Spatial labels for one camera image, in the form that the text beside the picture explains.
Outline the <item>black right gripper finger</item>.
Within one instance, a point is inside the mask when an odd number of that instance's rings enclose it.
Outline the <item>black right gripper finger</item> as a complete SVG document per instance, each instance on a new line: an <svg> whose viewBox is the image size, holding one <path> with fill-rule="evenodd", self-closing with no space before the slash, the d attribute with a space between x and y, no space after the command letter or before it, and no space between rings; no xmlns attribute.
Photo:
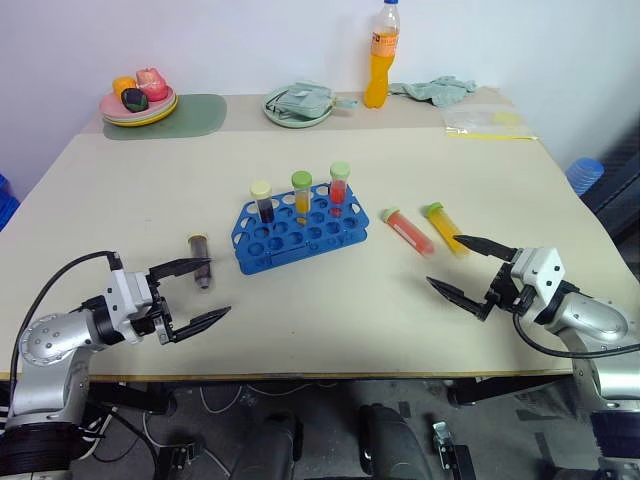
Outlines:
<svg viewBox="0 0 640 480"><path fill-rule="evenodd" d="M426 277L426 280L446 300L471 313L480 321L486 320L488 316L487 304L478 303L468 298L462 290L449 283L429 276Z"/></svg>
<svg viewBox="0 0 640 480"><path fill-rule="evenodd" d="M513 261L518 253L517 248L511 248L487 238L464 234L454 235L453 238L469 250L484 256L492 256L502 261Z"/></svg>

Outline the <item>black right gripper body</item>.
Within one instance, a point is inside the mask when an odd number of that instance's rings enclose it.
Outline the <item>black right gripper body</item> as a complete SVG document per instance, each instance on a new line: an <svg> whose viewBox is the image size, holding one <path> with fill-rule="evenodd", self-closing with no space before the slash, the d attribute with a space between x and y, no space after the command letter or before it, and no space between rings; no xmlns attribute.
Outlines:
<svg viewBox="0 0 640 480"><path fill-rule="evenodd" d="M483 319L489 316L494 307L509 313L521 314L521 308L516 304L516 300L520 297L520 290L511 277L512 267L511 263L503 263L491 282L484 296Z"/></svg>

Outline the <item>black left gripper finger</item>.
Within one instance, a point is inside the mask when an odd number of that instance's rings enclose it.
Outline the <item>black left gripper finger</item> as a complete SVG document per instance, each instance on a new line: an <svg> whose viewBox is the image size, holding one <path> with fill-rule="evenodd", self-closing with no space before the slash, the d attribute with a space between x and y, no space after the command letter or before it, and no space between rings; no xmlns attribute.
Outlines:
<svg viewBox="0 0 640 480"><path fill-rule="evenodd" d="M216 322L218 322L221 318L223 318L227 313L231 311L230 306L226 306L223 308L219 308L202 315L199 315L190 320L189 324L175 330L171 334L171 342L179 343L184 341L190 337L198 335L211 326L213 326Z"/></svg>
<svg viewBox="0 0 640 480"><path fill-rule="evenodd" d="M196 270L209 266L211 259L208 257L180 258L172 260L149 269L147 280L149 282L159 282L161 279L174 276L179 277Z"/></svg>

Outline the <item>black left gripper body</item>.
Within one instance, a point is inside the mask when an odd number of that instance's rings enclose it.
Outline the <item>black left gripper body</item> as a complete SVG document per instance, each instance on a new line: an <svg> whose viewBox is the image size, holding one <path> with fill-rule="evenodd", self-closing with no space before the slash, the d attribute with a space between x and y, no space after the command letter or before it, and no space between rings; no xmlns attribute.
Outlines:
<svg viewBox="0 0 640 480"><path fill-rule="evenodd" d="M155 333L161 345L172 341L171 313L166 299L159 293L160 282L154 278L146 279L149 294L143 297L138 311L131 316L130 324L138 336Z"/></svg>

